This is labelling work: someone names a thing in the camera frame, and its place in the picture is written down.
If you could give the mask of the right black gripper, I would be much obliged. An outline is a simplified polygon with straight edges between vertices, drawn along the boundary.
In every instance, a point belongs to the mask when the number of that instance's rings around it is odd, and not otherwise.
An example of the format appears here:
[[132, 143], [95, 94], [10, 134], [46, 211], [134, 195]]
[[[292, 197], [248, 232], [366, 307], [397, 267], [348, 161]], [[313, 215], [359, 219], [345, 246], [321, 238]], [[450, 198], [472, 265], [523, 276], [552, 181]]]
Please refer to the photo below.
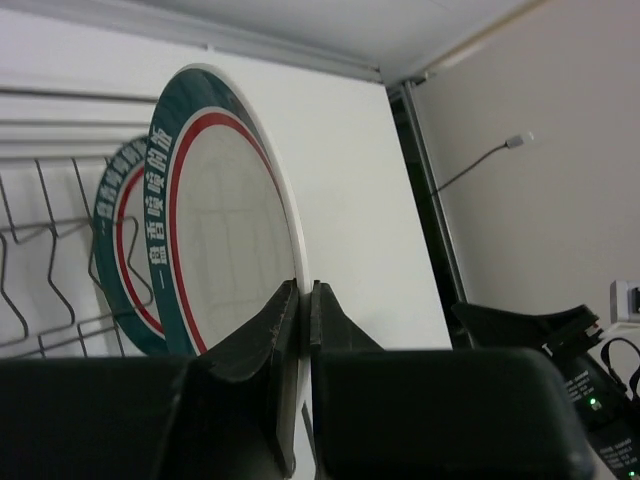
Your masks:
[[523, 314], [459, 302], [456, 318], [481, 347], [530, 348], [562, 373], [570, 400], [596, 455], [617, 479], [639, 477], [639, 372], [627, 382], [615, 371], [611, 346], [600, 361], [585, 353], [600, 342], [599, 317], [586, 305], [551, 314]]

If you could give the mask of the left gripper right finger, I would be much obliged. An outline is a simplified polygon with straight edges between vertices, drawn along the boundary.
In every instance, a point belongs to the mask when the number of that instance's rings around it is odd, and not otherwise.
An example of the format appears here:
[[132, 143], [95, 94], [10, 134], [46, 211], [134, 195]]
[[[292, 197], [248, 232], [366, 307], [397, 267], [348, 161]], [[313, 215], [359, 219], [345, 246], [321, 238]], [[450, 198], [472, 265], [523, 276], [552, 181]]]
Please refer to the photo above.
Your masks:
[[313, 434], [321, 479], [590, 479], [558, 370], [530, 349], [386, 350], [311, 293]]

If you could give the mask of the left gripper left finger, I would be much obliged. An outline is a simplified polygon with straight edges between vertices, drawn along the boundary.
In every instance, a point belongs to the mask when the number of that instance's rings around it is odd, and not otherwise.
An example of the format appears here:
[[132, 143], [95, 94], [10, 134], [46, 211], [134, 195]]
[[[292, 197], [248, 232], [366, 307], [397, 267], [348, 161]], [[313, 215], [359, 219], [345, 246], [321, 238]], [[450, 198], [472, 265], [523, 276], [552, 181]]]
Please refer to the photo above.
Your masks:
[[197, 357], [5, 360], [5, 479], [288, 479], [299, 292]]

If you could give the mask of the green red rimmed plate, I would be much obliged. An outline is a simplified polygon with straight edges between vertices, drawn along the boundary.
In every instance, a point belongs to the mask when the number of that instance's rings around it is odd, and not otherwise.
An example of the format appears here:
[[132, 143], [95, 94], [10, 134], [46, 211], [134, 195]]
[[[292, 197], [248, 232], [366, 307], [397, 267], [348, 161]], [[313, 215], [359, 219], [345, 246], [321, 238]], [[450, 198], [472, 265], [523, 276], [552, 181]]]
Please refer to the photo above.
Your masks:
[[239, 92], [205, 65], [168, 82], [148, 136], [146, 252], [168, 349], [202, 366], [217, 413], [290, 453], [302, 268], [281, 171]]
[[92, 225], [99, 284], [114, 319], [148, 356], [169, 353], [145, 254], [142, 179], [147, 137], [125, 143], [99, 180]]

